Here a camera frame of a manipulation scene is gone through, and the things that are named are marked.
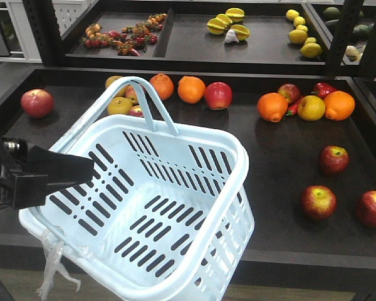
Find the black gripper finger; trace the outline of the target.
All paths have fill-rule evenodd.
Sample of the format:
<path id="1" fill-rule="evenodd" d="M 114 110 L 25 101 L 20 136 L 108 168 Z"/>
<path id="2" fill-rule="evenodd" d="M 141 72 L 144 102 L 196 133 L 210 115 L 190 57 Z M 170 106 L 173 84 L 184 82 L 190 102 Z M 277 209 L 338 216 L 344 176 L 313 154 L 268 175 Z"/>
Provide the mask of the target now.
<path id="1" fill-rule="evenodd" d="M 85 157 L 59 154 L 23 139 L 11 154 L 13 163 L 5 163 L 11 175 L 16 209 L 45 204 L 47 195 L 91 181 L 94 162 Z"/>

